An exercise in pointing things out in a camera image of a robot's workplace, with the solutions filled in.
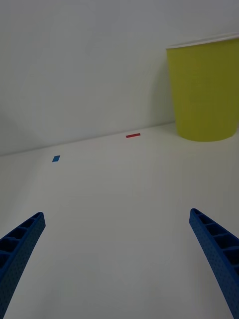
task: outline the red tape marker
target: red tape marker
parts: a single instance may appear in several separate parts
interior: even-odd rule
[[[134,138],[135,136],[140,136],[140,133],[136,133],[136,134],[131,134],[131,135],[126,135],[126,138]]]

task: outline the white table surface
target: white table surface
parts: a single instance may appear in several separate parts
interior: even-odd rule
[[[0,237],[46,220],[5,319],[232,318],[189,213],[239,237],[239,133],[137,132],[0,158]]]

